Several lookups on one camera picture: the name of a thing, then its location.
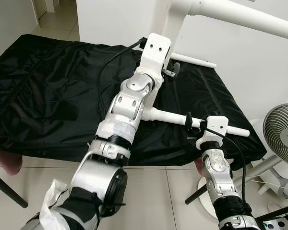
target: black fabric cover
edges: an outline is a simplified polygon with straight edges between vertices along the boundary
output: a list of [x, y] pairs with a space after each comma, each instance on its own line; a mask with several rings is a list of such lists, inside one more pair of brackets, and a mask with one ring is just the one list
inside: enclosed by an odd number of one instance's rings
[[[0, 149], [68, 161], [81, 161], [94, 138], [99, 120], [96, 75], [101, 65], [123, 46], [93, 45], [22, 35], [0, 57]], [[140, 51], [126, 52], [103, 71], [101, 86], [129, 78]], [[260, 159], [264, 146], [214, 69], [181, 62], [174, 83], [165, 80], [156, 99], [161, 110], [205, 119], [218, 113], [229, 124], [251, 131], [248, 138], [231, 137], [246, 162]], [[108, 107], [120, 84], [104, 93]], [[186, 128], [141, 121], [131, 147], [129, 165], [184, 165], [198, 157]], [[228, 158], [237, 150], [225, 141]]]

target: white floor stand base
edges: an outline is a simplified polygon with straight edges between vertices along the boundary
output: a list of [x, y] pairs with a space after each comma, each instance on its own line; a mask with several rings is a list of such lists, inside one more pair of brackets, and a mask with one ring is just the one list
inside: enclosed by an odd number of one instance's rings
[[[206, 184], [206, 178], [202, 177], [200, 179], [200, 181], [198, 182], [197, 185], [197, 189], [200, 189], [203, 185]], [[205, 192], [204, 194], [202, 194], [200, 197], [200, 202], [202, 204], [202, 206], [204, 207], [204, 209], [215, 219], [217, 219], [216, 217], [216, 212], [215, 212], [215, 208], [213, 207], [209, 194], [208, 192]]]

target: tile floor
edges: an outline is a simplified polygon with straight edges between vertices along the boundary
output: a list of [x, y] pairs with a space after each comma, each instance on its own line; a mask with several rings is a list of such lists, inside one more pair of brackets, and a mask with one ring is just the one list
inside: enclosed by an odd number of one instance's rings
[[[40, 28], [32, 34], [49, 38], [79, 41], [75, 0], [61, 0], [56, 13], [40, 18]], [[79, 163], [24, 157], [23, 168], [16, 176], [8, 176], [0, 167], [0, 177], [29, 202], [22, 209], [0, 191], [0, 230], [17, 230], [37, 213], [53, 179], [70, 182]], [[185, 205], [184, 200], [197, 187], [200, 175], [194, 163], [184, 166], [127, 166], [128, 186], [118, 214], [102, 220], [99, 230], [217, 230], [213, 219], [198, 200]], [[258, 183], [246, 185], [246, 198], [258, 216], [267, 213], [267, 203], [288, 205], [288, 200], [268, 191], [257, 194]]]

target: white fan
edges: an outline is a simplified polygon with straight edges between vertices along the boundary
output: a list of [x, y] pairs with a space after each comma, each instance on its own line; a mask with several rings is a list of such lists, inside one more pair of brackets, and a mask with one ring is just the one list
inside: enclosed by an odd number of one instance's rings
[[[263, 194], [271, 188], [279, 196], [288, 198], [288, 103], [273, 108], [253, 127], [267, 149], [263, 160], [273, 154], [282, 160], [260, 176], [267, 183], [258, 190], [258, 193]], [[253, 161], [252, 165], [256, 166], [261, 162], [262, 160]]]

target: fan grille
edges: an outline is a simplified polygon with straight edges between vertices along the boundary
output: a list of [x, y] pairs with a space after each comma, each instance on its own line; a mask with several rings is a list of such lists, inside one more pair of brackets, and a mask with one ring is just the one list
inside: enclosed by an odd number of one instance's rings
[[268, 113], [264, 121], [264, 135], [273, 152], [288, 163], [288, 104]]

